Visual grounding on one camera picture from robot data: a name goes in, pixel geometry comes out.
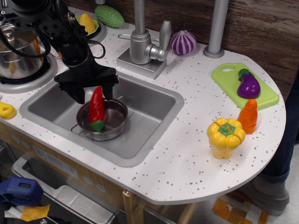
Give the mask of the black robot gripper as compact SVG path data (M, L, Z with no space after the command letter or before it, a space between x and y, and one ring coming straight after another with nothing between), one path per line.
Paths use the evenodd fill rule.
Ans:
M68 70L55 76L54 81L77 103L85 103L83 88L99 85L106 100L113 98L113 87L119 83L116 69L98 64L91 56L87 56L80 64L67 67Z

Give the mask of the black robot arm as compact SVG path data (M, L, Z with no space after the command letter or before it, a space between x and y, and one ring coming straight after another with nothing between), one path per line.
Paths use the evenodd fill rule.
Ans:
M0 15L23 31L34 31L45 47L45 55L54 48L62 55L68 70L54 80L77 103L85 102L85 87L101 86L106 100L113 98L113 86L119 82L114 68L96 62L83 26L61 0L2 0Z

